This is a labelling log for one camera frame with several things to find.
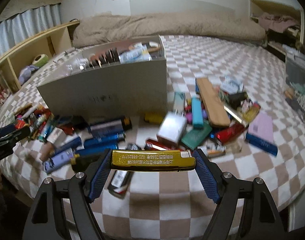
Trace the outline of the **green avocado plush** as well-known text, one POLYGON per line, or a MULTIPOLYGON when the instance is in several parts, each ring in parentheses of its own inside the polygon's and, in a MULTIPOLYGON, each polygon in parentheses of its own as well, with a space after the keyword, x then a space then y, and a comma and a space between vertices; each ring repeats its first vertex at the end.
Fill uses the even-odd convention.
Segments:
POLYGON ((32 65, 40 68, 44 66, 48 61, 49 61, 49 57, 47 54, 40 54, 35 57, 35 59, 32 62, 32 65))

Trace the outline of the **grey curtain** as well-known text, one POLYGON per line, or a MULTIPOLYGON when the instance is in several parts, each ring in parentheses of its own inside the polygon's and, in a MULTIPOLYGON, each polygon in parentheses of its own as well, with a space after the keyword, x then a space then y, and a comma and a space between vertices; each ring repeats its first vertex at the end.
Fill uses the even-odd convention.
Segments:
POLYGON ((0 56, 25 39, 60 24, 59 4, 29 9, 0 22, 0 56))

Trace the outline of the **shiny blue lighter front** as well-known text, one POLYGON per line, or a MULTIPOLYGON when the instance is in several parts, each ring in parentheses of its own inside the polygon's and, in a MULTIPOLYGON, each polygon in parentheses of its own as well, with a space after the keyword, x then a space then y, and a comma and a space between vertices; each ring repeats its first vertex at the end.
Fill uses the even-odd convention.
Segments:
POLYGON ((117 144, 107 144, 107 145, 99 145, 99 146, 93 146, 89 148, 84 148, 82 150, 75 151, 75 155, 78 155, 79 157, 87 157, 89 155, 100 155, 105 150, 117 150, 119 149, 117 144))

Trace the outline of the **teal lighter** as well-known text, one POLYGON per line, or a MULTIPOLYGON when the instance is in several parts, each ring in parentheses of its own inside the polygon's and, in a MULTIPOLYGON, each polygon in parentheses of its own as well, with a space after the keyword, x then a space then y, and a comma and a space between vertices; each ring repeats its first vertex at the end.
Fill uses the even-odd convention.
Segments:
POLYGON ((192 125, 194 129, 202 129, 204 126, 201 101, 197 97, 192 98, 192 125))

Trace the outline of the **red lighter right pile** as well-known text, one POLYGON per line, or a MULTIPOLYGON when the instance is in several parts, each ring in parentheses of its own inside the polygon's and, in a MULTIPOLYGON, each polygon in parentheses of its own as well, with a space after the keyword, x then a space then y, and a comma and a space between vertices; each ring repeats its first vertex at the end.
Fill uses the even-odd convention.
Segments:
POLYGON ((211 133, 210 139, 219 145, 227 144, 235 139, 237 139, 245 130, 245 126, 242 124, 235 123, 229 128, 223 129, 221 131, 211 133))

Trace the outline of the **beige quilted duvet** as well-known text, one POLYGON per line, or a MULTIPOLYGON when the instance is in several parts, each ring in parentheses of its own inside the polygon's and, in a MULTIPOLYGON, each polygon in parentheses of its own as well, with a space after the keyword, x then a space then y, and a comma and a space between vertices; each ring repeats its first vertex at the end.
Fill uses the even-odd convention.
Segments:
POLYGON ((76 48, 150 35, 194 35, 260 43, 265 30, 229 12, 163 12, 140 15, 100 14, 80 20, 73 33, 76 48))

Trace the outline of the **gold lighter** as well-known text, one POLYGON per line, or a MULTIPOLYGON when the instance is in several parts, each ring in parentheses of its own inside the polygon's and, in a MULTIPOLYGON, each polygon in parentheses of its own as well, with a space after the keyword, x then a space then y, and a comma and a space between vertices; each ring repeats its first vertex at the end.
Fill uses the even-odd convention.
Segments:
POLYGON ((190 171, 196 167, 190 151, 113 150, 111 166, 116 170, 138 172, 190 171))

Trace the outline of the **shiny blue lighter middle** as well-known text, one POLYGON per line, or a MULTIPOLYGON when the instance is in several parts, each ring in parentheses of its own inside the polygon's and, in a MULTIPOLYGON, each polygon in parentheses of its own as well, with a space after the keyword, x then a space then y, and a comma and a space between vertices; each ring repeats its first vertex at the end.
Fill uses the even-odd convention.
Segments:
POLYGON ((125 133, 109 134, 102 137, 93 137, 84 141, 84 148, 103 146, 108 144, 117 144, 125 140, 125 133))

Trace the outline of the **purple plush toy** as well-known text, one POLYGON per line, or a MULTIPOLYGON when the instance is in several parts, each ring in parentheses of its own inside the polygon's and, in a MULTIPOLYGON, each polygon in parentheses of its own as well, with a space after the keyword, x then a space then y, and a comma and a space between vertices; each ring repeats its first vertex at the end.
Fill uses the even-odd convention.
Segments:
POLYGON ((19 81, 20 85, 23 85, 25 82, 27 82, 31 78, 33 72, 37 71, 38 69, 39 69, 39 67, 37 67, 35 65, 29 65, 29 66, 24 67, 20 71, 20 74, 18 77, 18 81, 19 81))

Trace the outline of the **silver label blue lighter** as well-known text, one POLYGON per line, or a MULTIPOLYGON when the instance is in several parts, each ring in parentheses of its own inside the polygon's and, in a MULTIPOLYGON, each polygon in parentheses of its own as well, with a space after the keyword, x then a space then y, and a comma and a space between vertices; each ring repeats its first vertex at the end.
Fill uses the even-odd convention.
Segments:
POLYGON ((88 126, 88 132, 93 137, 108 136, 110 134, 119 134, 132 129, 132 122, 129 117, 120 116, 101 122, 95 122, 88 126))

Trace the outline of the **wooden bedside shelf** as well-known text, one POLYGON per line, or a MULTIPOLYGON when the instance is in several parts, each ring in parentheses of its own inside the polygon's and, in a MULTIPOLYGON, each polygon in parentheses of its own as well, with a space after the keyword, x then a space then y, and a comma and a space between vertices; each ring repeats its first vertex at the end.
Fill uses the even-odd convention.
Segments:
POLYGON ((12 92, 20 90, 18 77, 20 71, 30 65, 36 56, 46 54, 50 59, 54 55, 72 48, 73 32, 80 24, 78 20, 42 31, 11 48, 0 56, 0 71, 12 92))

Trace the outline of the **white charger adapter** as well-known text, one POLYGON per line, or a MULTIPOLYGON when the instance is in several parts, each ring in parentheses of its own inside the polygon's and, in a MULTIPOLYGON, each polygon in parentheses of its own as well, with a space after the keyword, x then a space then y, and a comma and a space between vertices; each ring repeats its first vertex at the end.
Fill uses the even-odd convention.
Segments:
POLYGON ((168 112, 157 132, 157 139, 164 144, 177 146, 186 129, 187 119, 184 116, 168 112))

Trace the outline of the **long wooden case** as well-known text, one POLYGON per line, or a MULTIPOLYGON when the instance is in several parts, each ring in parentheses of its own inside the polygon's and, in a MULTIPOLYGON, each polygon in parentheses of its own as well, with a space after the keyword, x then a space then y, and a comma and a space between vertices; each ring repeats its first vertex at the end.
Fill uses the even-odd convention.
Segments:
POLYGON ((209 79, 206 77, 197 78, 196 83, 210 124, 214 127, 229 127, 231 120, 209 79))

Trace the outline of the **lavender anime lighter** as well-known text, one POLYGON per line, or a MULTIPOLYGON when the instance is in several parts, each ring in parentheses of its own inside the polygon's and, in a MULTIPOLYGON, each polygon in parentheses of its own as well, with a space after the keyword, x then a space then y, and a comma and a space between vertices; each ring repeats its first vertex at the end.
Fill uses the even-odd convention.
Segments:
POLYGON ((73 157, 74 157, 74 150, 71 148, 57 155, 54 155, 53 157, 50 157, 48 160, 46 160, 43 163, 44 171, 46 172, 46 174, 50 174, 60 169, 64 165, 70 163, 73 157))

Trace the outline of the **clear plastic storage box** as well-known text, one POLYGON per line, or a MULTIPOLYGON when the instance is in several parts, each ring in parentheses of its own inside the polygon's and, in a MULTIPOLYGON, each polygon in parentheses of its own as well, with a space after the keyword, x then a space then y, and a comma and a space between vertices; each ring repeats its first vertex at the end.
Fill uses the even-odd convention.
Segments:
POLYGON ((289 46, 282 47, 285 50, 285 100, 305 124, 305 55, 289 46))

